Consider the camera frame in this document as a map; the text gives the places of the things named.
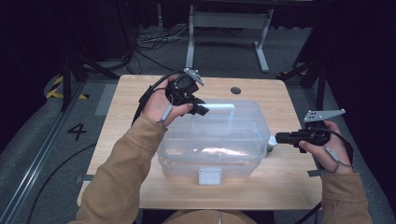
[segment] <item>small hole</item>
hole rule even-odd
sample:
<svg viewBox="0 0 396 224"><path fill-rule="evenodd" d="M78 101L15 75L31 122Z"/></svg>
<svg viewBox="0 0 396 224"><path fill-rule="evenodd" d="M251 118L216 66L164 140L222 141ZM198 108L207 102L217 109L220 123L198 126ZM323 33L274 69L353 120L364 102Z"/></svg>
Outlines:
<svg viewBox="0 0 396 224"><path fill-rule="evenodd" d="M237 88L237 87L232 87L231 88L231 92L235 95L240 94L241 93L241 89Z"/></svg>

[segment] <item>tan sleeve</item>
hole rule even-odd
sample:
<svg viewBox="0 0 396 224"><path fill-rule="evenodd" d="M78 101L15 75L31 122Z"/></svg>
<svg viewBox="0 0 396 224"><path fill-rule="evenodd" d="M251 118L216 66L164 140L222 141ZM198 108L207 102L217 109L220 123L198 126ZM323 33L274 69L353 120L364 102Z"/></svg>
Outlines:
<svg viewBox="0 0 396 224"><path fill-rule="evenodd" d="M323 176L322 223L372 223L359 174Z"/></svg>
<svg viewBox="0 0 396 224"><path fill-rule="evenodd" d="M70 223L133 223L140 186L165 131L162 124L141 115L96 171L82 194L76 220Z"/></svg>

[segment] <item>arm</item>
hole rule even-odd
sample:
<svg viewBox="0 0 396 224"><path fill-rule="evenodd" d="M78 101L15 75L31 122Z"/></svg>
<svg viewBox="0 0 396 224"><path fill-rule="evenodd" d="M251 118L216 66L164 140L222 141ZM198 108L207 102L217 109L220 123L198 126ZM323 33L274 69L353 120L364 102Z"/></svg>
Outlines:
<svg viewBox="0 0 396 224"><path fill-rule="evenodd" d="M329 129L340 133L335 123L326 121ZM337 136L331 136L326 144L339 158L336 162L325 147L318 147L305 141L300 147L312 153L327 170L322 182L323 223L372 223L368 203L359 174L350 166L344 144Z"/></svg>
<svg viewBox="0 0 396 224"><path fill-rule="evenodd" d="M158 88L166 87L174 78L165 80ZM143 114L117 141L106 162L96 171L82 194L76 220L70 223L131 224L134 221L139 209L139 190L149 174L151 159L163 140L165 126L191 109L190 105L174 106L168 118L158 123L169 105L164 89L151 95Z"/></svg>

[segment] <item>wire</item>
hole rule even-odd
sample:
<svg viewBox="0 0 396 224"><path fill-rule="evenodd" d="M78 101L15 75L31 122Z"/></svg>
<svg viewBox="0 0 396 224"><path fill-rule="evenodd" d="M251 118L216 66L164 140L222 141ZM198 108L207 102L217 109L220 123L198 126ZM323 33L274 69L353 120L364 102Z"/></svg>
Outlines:
<svg viewBox="0 0 396 224"><path fill-rule="evenodd" d="M351 164L353 163L353 148L352 148L352 145L350 145L350 143L341 134L339 134L339 133L337 133L337 132L335 132L333 130L326 129L326 128L310 128L310 129L311 130L317 130L317 131L324 131L324 132L332 133L335 136L339 137L343 141L343 143L344 143L344 145L346 147L346 153L348 154L350 163ZM303 216L295 224L304 223L309 217L314 215L319 210L320 207L321 207L321 203L318 203L311 211L309 211L305 216ZM315 222L317 222L317 219L318 219L318 214L316 214Z"/></svg>
<svg viewBox="0 0 396 224"><path fill-rule="evenodd" d="M321 203L318 203L311 211L309 211L305 216L303 216L300 220L298 220L297 222L295 222L295 224L301 224L304 223L305 221L307 221L310 217L312 217L312 215L314 215L319 208L321 207Z"/></svg>
<svg viewBox="0 0 396 224"><path fill-rule="evenodd" d="M77 37L77 39L78 39L79 44L82 46L82 48L84 49L84 51L85 51L85 53L87 54L87 56L93 61L91 54L90 54L90 53L88 52L88 50L85 48L85 45L84 45L84 43L83 43L83 41L82 41L81 36L78 34L78 31L76 30L76 27L74 26L74 24L73 24L73 22L71 21L69 15L67 14L66 9L64 8L64 4L62 3L61 0L58 0L58 2L59 2L59 5L60 5L61 8L62 8L62 11L63 11L64 15L65 15L66 18L67 18L68 23L70 24L70 26L71 26L73 32L75 33L75 35L76 35L76 37ZM120 20L120 22L121 22L121 24L122 24L123 21L122 21L122 18L120 17L120 9L118 8L118 5L116 5L116 7L117 7L118 15L119 15L119 20ZM122 25L121 28L122 28L122 31L123 31L124 36L126 36L125 30L124 30L124 26ZM127 40L125 40L125 42L126 42L126 45L127 45L128 50L131 50L130 45L129 45L129 42L128 42ZM112 71L112 70L115 70L115 69L118 69L118 68L121 68L121 67L125 66L129 61L132 60L132 57L128 57L128 54L130 54L130 52L127 52L127 54L123 57L123 60L121 60L121 63L120 63L120 64L116 64L116 65L113 65L113 66L105 67L105 69L108 70L108 71ZM89 72L97 71L97 70L94 69L94 68L87 68L87 67L86 67L85 69L86 69L87 71L89 71Z"/></svg>
<svg viewBox="0 0 396 224"><path fill-rule="evenodd" d="M131 75L136 75L134 69L132 69L129 64L125 64L126 69L131 73Z"/></svg>
<svg viewBox="0 0 396 224"><path fill-rule="evenodd" d="M162 76L160 78L160 80L158 80L154 85L148 87L146 92L142 95L142 97L140 97L139 106L137 107L136 112L134 113L134 119L132 120L131 126L134 124L134 122L137 120L137 118L139 118L140 114L143 111L143 108L145 107L147 101L149 100L149 97L151 96L151 94L153 92L156 91L155 88L157 88L157 86L160 85L160 83L162 83L164 80L166 80L167 78L169 78L170 76L172 76L175 73L180 73L180 71L174 70L173 72Z"/></svg>
<svg viewBox="0 0 396 224"><path fill-rule="evenodd" d="M140 70L137 74L140 75L143 72L142 66L140 65L140 60L134 54L132 54L132 56L134 56L134 58L136 58L136 60L137 60L137 65L139 66L139 70Z"/></svg>
<svg viewBox="0 0 396 224"><path fill-rule="evenodd" d="M124 56L122 56L122 58L120 59L121 63L116 64L116 65L112 65L109 67L105 67L106 70L108 71L113 71L116 70L118 68L122 68L123 66L127 66L127 64L132 60L132 53L131 52L127 52ZM85 68L88 72L95 72L98 71L94 68L91 67L86 67Z"/></svg>
<svg viewBox="0 0 396 224"><path fill-rule="evenodd" d="M67 158L64 162L62 162L58 167L56 167L56 169L55 169L54 171L52 171L52 173L49 175L49 177L47 177L47 179L46 179L46 181L44 182L43 186L41 186L40 191L39 191L39 192L37 193L37 195L35 196L35 200L34 200L34 202L33 202L32 208L30 209L30 212L29 212L29 217L28 217L28 219L27 219L27 221L26 221L27 224L30 223L30 220L32 219L32 215L33 215L33 212L35 211L35 205L36 205L37 202L38 202L38 198L40 197L41 193L43 192L43 189L44 189L44 188L47 186L47 184L50 182L50 179L55 175L55 173L56 173L59 169L61 169L62 166L64 166L68 161L70 161L70 160L73 159L75 156L77 156L79 153L81 153L81 152L83 152L83 151L85 151L85 150L87 150L87 149L89 149L89 148L91 148L91 147L96 146L96 144L97 144L97 143L94 143L94 144L92 144L92 145L90 145L90 146L88 146L88 147L84 147L82 150L80 150L80 151L74 153L74 154L71 155L69 158Z"/></svg>
<svg viewBox="0 0 396 224"><path fill-rule="evenodd" d="M160 63L157 63L156 61L152 60L150 57L146 56L145 54L143 54L143 53L140 52L139 50L137 50L136 52L139 53L140 55L142 55L143 57L149 59L150 61L152 61L152 62L158 64L159 66L161 66L161 67L163 67L163 68L169 70L169 71L176 71L176 69L169 68L169 67L167 67L167 66L165 66L165 65L162 65L162 64L160 64Z"/></svg>
<svg viewBox="0 0 396 224"><path fill-rule="evenodd" d="M183 38L182 36L184 35L182 35L181 37L177 37L178 35L180 35L183 31L185 31L186 29L188 29L189 28L189 26L186 26L185 28L183 28L183 29L181 29L180 31L178 31L177 32L177 34L175 34L175 35L173 35L173 36L163 36L163 37L157 37L157 38L149 38L149 39L146 39L146 40L142 40L142 41L140 41L140 42L137 42L137 44L144 44L144 43L148 43L148 42L155 42L155 41L164 41L164 40L170 40L170 39L176 39L176 40L179 40L179 39L184 39L184 40L188 40L188 39L186 39L186 38Z"/></svg>

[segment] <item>wooden table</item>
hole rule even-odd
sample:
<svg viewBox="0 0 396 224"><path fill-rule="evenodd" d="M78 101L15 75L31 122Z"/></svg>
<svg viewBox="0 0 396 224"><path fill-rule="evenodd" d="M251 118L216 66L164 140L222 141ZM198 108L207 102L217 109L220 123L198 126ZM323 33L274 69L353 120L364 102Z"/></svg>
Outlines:
<svg viewBox="0 0 396 224"><path fill-rule="evenodd" d="M122 76L109 108L87 175L94 175L115 142L130 127L140 96L160 76ZM194 95L201 99L249 99L258 102L271 134L301 128L285 84L280 80L203 77ZM242 92L232 94L231 87ZM220 186L200 186L196 179L163 175L158 157L141 189L141 208L147 209L312 209L321 199L320 177L307 171L316 165L309 153L291 145L277 145L247 179L223 179ZM78 204L84 182L78 196Z"/></svg>

